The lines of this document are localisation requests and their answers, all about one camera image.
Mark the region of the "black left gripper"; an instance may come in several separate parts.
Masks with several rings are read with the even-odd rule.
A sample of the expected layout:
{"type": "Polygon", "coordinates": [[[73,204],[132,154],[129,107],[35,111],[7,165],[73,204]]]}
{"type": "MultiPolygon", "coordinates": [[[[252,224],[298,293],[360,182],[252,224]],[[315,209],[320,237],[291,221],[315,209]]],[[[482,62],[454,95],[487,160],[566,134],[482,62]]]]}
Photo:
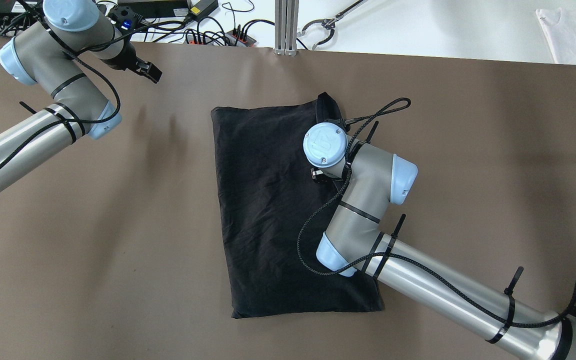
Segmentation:
{"type": "Polygon", "coordinates": [[[118,55],[106,59],[105,64],[111,69],[121,71],[128,69],[139,76],[151,80],[154,84],[158,84],[163,74],[163,72],[152,62],[140,59],[132,44],[123,44],[118,55]]]}

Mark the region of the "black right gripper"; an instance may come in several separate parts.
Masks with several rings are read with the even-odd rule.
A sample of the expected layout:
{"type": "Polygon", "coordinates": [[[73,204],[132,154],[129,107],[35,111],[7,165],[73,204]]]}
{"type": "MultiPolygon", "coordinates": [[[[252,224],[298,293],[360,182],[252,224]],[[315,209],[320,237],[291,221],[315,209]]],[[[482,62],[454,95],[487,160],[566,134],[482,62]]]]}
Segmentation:
{"type": "Polygon", "coordinates": [[[320,168],[310,168],[311,180],[317,184],[323,183],[340,183],[342,182],[342,177],[323,171],[320,168]]]}

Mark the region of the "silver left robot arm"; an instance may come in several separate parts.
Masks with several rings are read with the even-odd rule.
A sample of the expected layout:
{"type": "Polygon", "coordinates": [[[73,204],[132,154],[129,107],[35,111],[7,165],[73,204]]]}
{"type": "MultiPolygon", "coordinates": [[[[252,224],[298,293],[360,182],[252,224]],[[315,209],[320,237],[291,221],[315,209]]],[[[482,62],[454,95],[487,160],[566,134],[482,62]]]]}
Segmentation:
{"type": "Polygon", "coordinates": [[[45,102],[0,132],[0,193],[79,139],[99,139],[121,123],[118,90],[82,55],[154,84],[162,78],[137,55],[131,31],[93,0],[41,0],[25,8],[36,22],[0,48],[0,110],[10,115],[10,101],[22,90],[43,92],[45,102]]]}

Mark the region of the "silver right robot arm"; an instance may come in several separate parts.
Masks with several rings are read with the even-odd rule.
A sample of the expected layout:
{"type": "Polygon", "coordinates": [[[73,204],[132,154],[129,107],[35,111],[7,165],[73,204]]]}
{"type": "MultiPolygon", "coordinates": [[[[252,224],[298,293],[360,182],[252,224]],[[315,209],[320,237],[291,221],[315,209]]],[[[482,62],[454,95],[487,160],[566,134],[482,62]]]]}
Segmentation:
{"type": "Polygon", "coordinates": [[[388,206],[407,198],[415,164],[330,121],[305,132],[302,150],[314,177],[345,185],[318,244],[320,275],[364,273],[521,360],[576,360],[576,278],[562,312],[533,309],[514,296],[522,267],[496,291],[402,241],[402,220],[379,230],[388,206]]]}

